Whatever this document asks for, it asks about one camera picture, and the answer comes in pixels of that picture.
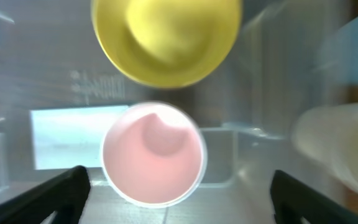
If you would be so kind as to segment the small yellow bowl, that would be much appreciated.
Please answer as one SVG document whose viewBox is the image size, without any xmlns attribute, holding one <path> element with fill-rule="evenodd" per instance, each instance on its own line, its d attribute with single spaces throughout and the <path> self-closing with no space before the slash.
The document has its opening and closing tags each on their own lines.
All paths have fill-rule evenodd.
<svg viewBox="0 0 358 224">
<path fill-rule="evenodd" d="M 182 88 L 207 77 L 231 51 L 241 0 L 93 0 L 91 20 L 110 62 L 154 88 Z"/>
</svg>

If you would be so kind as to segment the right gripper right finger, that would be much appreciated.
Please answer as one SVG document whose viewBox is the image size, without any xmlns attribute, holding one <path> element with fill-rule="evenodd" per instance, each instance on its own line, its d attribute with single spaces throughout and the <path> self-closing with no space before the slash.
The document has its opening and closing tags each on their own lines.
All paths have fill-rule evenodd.
<svg viewBox="0 0 358 224">
<path fill-rule="evenodd" d="M 358 215 L 347 210 L 304 183 L 276 170 L 270 197 L 277 224 L 358 224 Z"/>
</svg>

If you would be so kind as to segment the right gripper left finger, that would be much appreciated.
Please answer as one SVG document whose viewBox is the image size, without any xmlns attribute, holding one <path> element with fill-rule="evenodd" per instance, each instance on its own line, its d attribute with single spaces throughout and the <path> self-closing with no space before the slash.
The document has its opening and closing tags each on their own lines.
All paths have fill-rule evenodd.
<svg viewBox="0 0 358 224">
<path fill-rule="evenodd" d="M 76 166 L 0 204 L 0 223 L 78 223 L 91 190 L 85 167 Z"/>
</svg>

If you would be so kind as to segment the pink cup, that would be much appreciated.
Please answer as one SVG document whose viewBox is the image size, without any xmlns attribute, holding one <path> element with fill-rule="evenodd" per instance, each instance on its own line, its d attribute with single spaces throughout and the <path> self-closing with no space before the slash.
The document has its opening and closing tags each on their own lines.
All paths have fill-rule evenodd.
<svg viewBox="0 0 358 224">
<path fill-rule="evenodd" d="M 208 166 L 206 143 L 195 121 L 158 101 L 128 107 L 105 132 L 99 155 L 113 190 L 144 208 L 186 200 Z"/>
</svg>

